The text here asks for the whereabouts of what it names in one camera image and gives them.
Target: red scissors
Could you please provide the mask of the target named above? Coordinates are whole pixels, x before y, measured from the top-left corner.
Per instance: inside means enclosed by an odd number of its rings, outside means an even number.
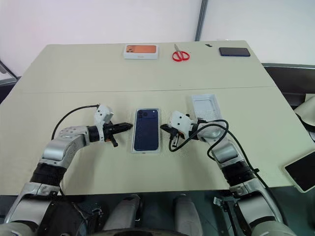
[[[173,53],[172,58],[174,61],[184,61],[190,58],[190,55],[187,52],[179,50],[176,44],[174,44],[176,52]]]

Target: black smartphone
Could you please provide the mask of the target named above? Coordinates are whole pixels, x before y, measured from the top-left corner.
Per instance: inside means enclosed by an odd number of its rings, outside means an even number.
[[[251,54],[247,48],[219,48],[221,56],[225,57],[249,57]]]
[[[159,110],[141,109],[136,111],[133,149],[155,151],[159,149]]]
[[[284,172],[300,192],[311,190],[315,187],[315,152],[286,165]]]

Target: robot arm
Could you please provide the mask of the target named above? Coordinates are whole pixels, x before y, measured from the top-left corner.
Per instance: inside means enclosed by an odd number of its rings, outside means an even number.
[[[243,152],[235,145],[234,140],[224,136],[224,129],[219,126],[226,128],[223,122],[195,122],[175,111],[169,124],[164,124],[161,128],[171,134],[171,151],[177,150],[179,138],[200,140],[213,147],[212,156],[230,185],[232,195],[238,199],[235,210],[246,235],[267,236],[277,232],[276,235],[279,236],[295,236],[283,223],[276,203],[246,161]]]
[[[0,235],[34,235],[51,199],[60,190],[60,182],[76,152],[92,142],[117,142],[113,135],[127,131],[132,124],[113,124],[110,108],[100,105],[94,116],[94,126],[72,126],[63,129],[46,146],[30,182],[26,183],[12,205]]]

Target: phone box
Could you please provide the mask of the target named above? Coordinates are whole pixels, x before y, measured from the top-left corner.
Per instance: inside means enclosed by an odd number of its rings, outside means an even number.
[[[158,59],[158,45],[127,44],[125,45],[125,48],[124,48],[124,58],[125,59]]]

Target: wire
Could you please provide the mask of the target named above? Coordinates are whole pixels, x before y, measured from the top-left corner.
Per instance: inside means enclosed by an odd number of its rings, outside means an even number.
[[[254,174],[257,176],[257,178],[260,180],[260,182],[264,185],[265,189],[266,189],[267,192],[270,194],[271,198],[274,200],[274,202],[275,202],[276,206],[278,207],[279,212],[280,212],[280,214],[281,214],[281,216],[282,216],[283,223],[284,223],[285,225],[288,225],[287,219],[286,219],[286,217],[285,217],[285,215],[284,215],[284,212],[283,212],[282,208],[280,207],[280,204],[279,204],[278,200],[276,199],[274,193],[272,192],[271,188],[270,188],[270,187],[266,184],[266,182],[260,177],[260,175],[258,174],[258,171],[256,171],[256,170],[253,168],[252,164],[250,163],[250,161],[249,161],[248,158],[247,158],[247,155],[246,155],[246,153],[245,153],[245,151],[244,151],[242,145],[241,145],[240,142],[237,140],[237,138],[232,134],[232,132],[228,131],[228,133],[229,133],[229,135],[231,135],[231,137],[232,137],[232,138],[235,140],[235,142],[237,143],[237,145],[238,145],[238,147],[240,148],[240,150],[241,150],[241,152],[242,152],[242,154],[243,154],[245,160],[247,161],[248,166],[251,168],[251,170],[254,172]]]
[[[76,112],[76,111],[78,111],[78,110],[81,110],[81,109],[84,109],[84,108],[89,108],[89,107],[96,107],[96,108],[98,108],[99,105],[90,105],[90,106],[78,107],[78,108],[73,109],[72,111],[68,112],[67,114],[65,114],[64,117],[62,117],[62,119],[59,120],[59,122],[57,123],[57,125],[56,125],[56,127],[55,127],[55,129],[54,129],[54,131],[53,131],[53,134],[52,134],[52,136],[51,136],[51,140],[53,140],[53,139],[55,138],[55,134],[56,134],[56,131],[57,131],[59,125],[61,124],[61,122],[63,122],[64,119],[66,119],[66,117],[67,117],[68,115],[70,115],[71,113],[74,113],[74,112]]]
[[[63,122],[63,120],[68,116],[70,115],[71,113],[75,112],[75,111],[78,111],[78,110],[81,110],[81,109],[84,109],[84,108],[90,108],[90,107],[96,107],[98,108],[99,105],[90,105],[90,106],[83,106],[83,107],[78,107],[76,109],[73,109],[72,111],[68,112],[67,114],[64,115],[64,117],[62,117],[61,120],[59,120],[59,122],[57,123],[56,127],[54,128],[54,131],[53,131],[53,134],[51,136],[51,140],[53,140],[55,138],[55,134],[56,134],[56,131],[59,127],[59,125],[61,124],[61,122]],[[81,216],[81,218],[83,219],[87,229],[88,229],[88,218],[91,217],[92,215],[89,214],[88,212],[82,210],[76,203],[73,203],[69,200],[69,198],[64,194],[63,190],[61,189],[61,186],[59,185],[59,191],[60,191],[60,194],[61,196],[66,200],[66,202],[68,202],[72,207],[73,209],[79,213],[79,215]]]
[[[237,138],[234,136],[234,134],[233,134],[231,131],[228,130],[228,122],[225,121],[225,120],[214,120],[214,122],[215,122],[215,121],[217,121],[217,122],[219,122],[219,121],[225,122],[226,128],[223,127],[222,125],[219,125],[219,124],[207,124],[207,125],[201,127],[200,129],[196,130],[191,136],[189,136],[182,144],[180,144],[180,145],[179,145],[177,148],[175,148],[175,149],[171,149],[171,142],[172,142],[172,140],[170,140],[170,142],[169,142],[169,144],[168,144],[168,148],[170,149],[170,151],[177,151],[178,149],[180,149],[180,148],[182,148],[184,145],[186,145],[186,144],[188,143],[188,141],[190,141],[194,136],[196,136],[201,130],[203,130],[203,129],[207,128],[207,127],[210,127],[210,126],[220,127],[221,129],[224,130],[224,134],[208,149],[207,155],[208,155],[211,159],[215,160],[212,156],[210,156],[209,153],[210,153],[210,151],[211,151],[219,142],[221,142],[221,141],[223,140],[223,138],[224,138],[224,137],[227,135],[227,133],[228,133],[228,134],[233,138],[233,140],[237,143],[237,145],[238,145],[238,147],[240,148],[240,150],[241,150],[241,152],[242,152],[242,154],[243,154],[243,156],[244,156],[244,158],[245,158],[245,160],[246,160],[246,162],[247,162],[249,168],[253,171],[253,173],[256,175],[256,177],[257,177],[257,178],[260,180],[260,182],[264,185],[265,189],[267,190],[267,192],[270,194],[271,198],[272,198],[273,201],[275,202],[275,204],[276,204],[277,208],[279,209],[279,212],[280,212],[280,214],[281,214],[281,216],[282,216],[283,223],[284,223],[285,225],[288,225],[287,219],[286,219],[286,217],[285,217],[285,215],[284,215],[284,212],[283,212],[282,208],[280,207],[280,204],[279,204],[279,202],[277,201],[277,199],[276,199],[274,193],[272,192],[271,188],[270,188],[270,187],[266,184],[266,182],[260,177],[260,175],[258,174],[258,171],[253,168],[253,166],[252,166],[252,164],[250,163],[250,161],[249,161],[249,159],[248,159],[248,157],[247,157],[247,155],[246,155],[246,153],[245,153],[245,151],[244,151],[242,145],[241,145],[240,142],[237,140]]]
[[[225,137],[226,137],[226,135],[227,135],[227,133],[228,133],[228,128],[229,128],[229,126],[228,126],[228,122],[226,121],[226,128],[224,129],[224,133],[222,134],[222,136],[214,143],[214,144],[212,144],[212,146],[210,146],[209,147],[209,149],[208,149],[208,151],[207,151],[207,156],[210,158],[210,159],[212,159],[212,160],[214,160],[215,161],[215,159],[210,155],[210,152],[211,152],[211,150],[216,146],[216,145],[218,145]]]
[[[224,122],[227,126],[228,126],[228,123],[226,120],[224,119],[217,119],[217,120],[214,120],[212,122]],[[185,146],[191,139],[193,139],[201,130],[205,129],[205,128],[208,128],[210,126],[217,126],[217,127],[220,127],[222,129],[225,129],[225,127],[223,127],[222,125],[219,125],[219,124],[207,124],[203,127],[201,127],[200,129],[196,130],[195,132],[193,132],[192,135],[190,135],[185,141],[183,141],[178,147],[172,149],[172,140],[170,139],[169,143],[168,143],[168,149],[171,151],[171,152],[175,152],[179,149],[181,149],[183,146]]]

